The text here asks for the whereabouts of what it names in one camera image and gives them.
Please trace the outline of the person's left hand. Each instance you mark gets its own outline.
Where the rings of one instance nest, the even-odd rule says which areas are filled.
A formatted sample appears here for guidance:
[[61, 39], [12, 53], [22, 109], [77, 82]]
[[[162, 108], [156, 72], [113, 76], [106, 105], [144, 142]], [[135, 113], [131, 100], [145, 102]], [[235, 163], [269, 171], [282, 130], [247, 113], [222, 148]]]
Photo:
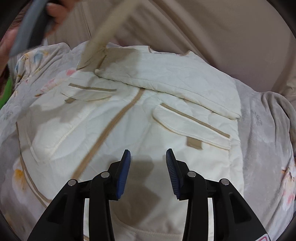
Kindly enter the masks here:
[[[60, 1], [59, 4], [48, 3], [46, 5], [48, 15], [53, 17], [53, 24], [52, 27], [46, 32], [45, 37], [52, 34], [60, 27], [60, 25], [66, 20], [69, 13], [73, 10], [77, 2], [78, 1], [76, 0], [64, 0]], [[19, 25], [20, 23], [13, 24], [13, 26], [7, 30], [3, 39], [1, 40], [1, 74], [7, 66], [9, 53], [18, 33]]]

